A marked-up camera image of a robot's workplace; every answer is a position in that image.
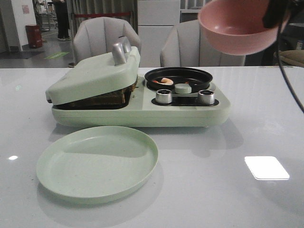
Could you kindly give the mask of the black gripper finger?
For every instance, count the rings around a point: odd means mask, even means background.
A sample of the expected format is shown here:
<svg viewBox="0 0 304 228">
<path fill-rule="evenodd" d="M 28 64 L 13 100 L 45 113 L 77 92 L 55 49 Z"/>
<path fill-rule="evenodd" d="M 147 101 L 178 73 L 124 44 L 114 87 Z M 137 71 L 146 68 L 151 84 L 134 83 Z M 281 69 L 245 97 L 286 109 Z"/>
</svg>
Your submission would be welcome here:
<svg viewBox="0 0 304 228">
<path fill-rule="evenodd" d="M 272 29 L 293 15 L 293 0 L 270 0 L 263 16 L 263 27 Z"/>
</svg>

